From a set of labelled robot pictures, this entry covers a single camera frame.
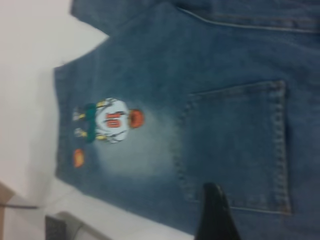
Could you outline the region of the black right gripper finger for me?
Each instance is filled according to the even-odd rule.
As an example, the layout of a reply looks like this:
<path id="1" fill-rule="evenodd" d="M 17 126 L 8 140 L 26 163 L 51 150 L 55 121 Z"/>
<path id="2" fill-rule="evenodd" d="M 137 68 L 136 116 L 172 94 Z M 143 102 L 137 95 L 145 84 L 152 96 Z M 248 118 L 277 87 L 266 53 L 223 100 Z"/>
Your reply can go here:
<path id="1" fill-rule="evenodd" d="M 203 208 L 196 240 L 239 240 L 241 237 L 234 223 L 223 190 L 214 183 L 203 185 Z"/>

